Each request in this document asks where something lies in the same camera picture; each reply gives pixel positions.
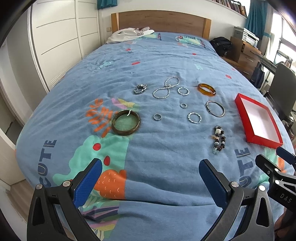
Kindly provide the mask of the red jewelry box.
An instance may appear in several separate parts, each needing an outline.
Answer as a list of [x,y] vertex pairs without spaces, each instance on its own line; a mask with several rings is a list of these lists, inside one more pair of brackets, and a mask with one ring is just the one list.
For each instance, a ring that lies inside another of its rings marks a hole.
[[278,125],[267,106],[241,93],[237,94],[235,104],[247,142],[273,149],[283,145]]

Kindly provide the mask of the thin silver bangle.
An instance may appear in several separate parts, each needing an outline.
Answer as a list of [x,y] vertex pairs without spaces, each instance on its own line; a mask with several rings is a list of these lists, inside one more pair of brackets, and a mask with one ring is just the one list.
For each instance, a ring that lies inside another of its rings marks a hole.
[[211,115],[222,118],[225,115],[225,108],[222,104],[217,101],[207,101],[205,103],[205,108]]

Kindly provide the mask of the twisted silver hoop large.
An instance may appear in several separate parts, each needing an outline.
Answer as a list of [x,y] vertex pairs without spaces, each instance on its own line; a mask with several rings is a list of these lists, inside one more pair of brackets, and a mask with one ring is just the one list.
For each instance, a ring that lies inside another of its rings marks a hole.
[[200,124],[202,122],[202,117],[199,113],[191,112],[188,114],[188,121],[193,124]]

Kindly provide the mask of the amber bangle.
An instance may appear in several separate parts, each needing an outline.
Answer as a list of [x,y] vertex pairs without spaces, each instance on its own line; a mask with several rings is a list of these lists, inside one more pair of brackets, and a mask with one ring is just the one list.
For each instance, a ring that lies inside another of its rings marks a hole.
[[206,95],[206,96],[215,96],[216,95],[216,90],[214,87],[211,85],[205,84],[205,83],[200,83],[197,86],[197,90],[201,92],[201,94]]

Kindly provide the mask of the twisted silver hoop small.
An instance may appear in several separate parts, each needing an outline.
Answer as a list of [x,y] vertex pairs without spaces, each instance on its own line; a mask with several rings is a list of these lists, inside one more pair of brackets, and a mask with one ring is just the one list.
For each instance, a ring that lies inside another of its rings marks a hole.
[[178,94],[180,94],[182,96],[187,96],[190,93],[189,89],[186,87],[179,87],[177,92],[178,92]]

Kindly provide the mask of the silver pendant charm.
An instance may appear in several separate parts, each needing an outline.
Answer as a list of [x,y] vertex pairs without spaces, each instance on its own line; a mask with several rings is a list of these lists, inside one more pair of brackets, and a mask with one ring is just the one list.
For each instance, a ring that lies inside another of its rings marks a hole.
[[147,90],[146,84],[139,84],[135,87],[134,94],[142,94]]

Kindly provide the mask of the dark desk chair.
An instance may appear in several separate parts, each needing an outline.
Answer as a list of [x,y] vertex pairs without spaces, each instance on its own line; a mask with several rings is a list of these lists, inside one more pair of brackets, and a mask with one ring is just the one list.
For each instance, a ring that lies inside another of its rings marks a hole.
[[283,63],[279,63],[269,90],[264,94],[278,113],[285,128],[289,131],[294,124],[292,116],[295,104],[295,74]]

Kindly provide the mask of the desk with metal edge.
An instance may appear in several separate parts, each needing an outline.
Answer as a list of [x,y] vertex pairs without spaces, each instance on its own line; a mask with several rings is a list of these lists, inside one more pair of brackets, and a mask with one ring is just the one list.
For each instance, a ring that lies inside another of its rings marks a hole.
[[277,66],[275,64],[273,64],[270,60],[256,52],[251,51],[251,53],[256,55],[260,59],[261,65],[268,69],[269,72],[271,72],[272,74],[276,73]]

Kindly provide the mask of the wooden drawer cabinet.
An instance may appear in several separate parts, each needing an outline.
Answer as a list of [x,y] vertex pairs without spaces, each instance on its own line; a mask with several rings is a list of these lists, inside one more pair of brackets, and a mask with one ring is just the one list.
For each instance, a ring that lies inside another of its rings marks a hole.
[[238,38],[231,37],[230,41],[233,48],[223,59],[250,80],[262,56],[261,52],[248,42]]

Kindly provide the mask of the teal curtain right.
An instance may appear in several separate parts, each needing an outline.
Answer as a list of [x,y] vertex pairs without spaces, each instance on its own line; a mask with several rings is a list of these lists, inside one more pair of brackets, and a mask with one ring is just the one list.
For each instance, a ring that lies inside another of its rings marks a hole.
[[264,34],[267,18],[266,1],[250,1],[249,15],[245,28],[261,39]]

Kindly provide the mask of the teal curtain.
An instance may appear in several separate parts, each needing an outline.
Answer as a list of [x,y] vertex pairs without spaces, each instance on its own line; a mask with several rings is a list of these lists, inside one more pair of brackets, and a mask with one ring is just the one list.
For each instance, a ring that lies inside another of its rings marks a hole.
[[245,28],[261,39],[264,34],[267,18],[266,1],[250,1],[249,15]]
[[97,9],[105,9],[117,6],[117,0],[97,0]]

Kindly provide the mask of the row of books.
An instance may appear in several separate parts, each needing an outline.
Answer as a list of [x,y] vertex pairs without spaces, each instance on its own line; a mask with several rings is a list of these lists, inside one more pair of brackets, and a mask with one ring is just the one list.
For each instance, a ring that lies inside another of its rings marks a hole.
[[212,1],[221,5],[224,5],[227,8],[230,8],[236,11],[240,15],[247,17],[246,8],[239,1],[233,1],[233,0],[212,0]]

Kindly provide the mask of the white sliding wardrobe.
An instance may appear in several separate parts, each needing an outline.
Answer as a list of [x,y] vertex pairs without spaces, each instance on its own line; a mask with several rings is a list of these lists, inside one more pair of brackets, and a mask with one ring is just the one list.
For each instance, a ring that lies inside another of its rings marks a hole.
[[36,1],[29,8],[28,25],[46,91],[101,45],[96,1]]

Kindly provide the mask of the white garment on bed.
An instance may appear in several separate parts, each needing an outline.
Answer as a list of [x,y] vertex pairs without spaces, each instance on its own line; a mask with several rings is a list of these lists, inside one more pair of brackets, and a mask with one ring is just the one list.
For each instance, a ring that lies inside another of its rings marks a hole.
[[153,34],[154,30],[145,27],[141,30],[138,28],[125,28],[114,32],[106,41],[107,44],[115,44],[136,40],[141,37]]

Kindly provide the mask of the teal curtain left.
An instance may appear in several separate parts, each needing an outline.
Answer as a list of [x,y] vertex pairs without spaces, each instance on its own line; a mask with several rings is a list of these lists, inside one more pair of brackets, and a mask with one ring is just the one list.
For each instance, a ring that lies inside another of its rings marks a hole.
[[97,9],[105,9],[117,6],[117,0],[97,0]]

